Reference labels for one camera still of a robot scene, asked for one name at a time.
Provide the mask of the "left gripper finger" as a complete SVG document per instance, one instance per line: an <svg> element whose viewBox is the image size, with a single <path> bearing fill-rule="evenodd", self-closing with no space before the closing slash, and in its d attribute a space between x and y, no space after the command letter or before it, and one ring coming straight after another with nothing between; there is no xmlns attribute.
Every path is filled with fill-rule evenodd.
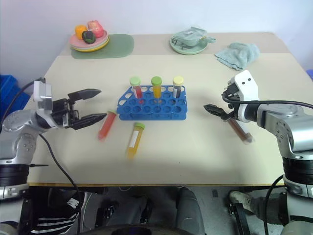
<svg viewBox="0 0 313 235"><path fill-rule="evenodd" d="M75 118L71 124L70 128L74 130L79 130L85 127L89 127L91 125L94 125L101 120L103 120L107 116L107 113L99 113L99 114L90 114L87 116L83 116L81 118Z"/></svg>
<svg viewBox="0 0 313 235"><path fill-rule="evenodd" d="M70 101L86 100L95 97L99 93L101 93L101 90L99 89L83 89L69 93L68 97Z"/></svg>

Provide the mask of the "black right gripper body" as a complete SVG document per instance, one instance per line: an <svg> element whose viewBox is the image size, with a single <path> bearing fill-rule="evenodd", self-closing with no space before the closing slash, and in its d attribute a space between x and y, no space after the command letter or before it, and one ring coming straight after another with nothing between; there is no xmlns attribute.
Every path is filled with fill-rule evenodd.
<svg viewBox="0 0 313 235"><path fill-rule="evenodd" d="M222 93L222 99L228 104L230 113L223 111L223 116L237 116L240 107L240 91L236 83L230 83Z"/></svg>

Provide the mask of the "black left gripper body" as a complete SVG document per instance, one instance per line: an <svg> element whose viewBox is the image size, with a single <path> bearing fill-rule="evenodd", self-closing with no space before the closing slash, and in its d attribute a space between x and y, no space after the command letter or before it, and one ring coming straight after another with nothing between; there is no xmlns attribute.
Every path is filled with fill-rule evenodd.
<svg viewBox="0 0 313 235"><path fill-rule="evenodd" d="M59 99L52 102L53 120L64 128L79 128L79 112L74 109L73 99Z"/></svg>

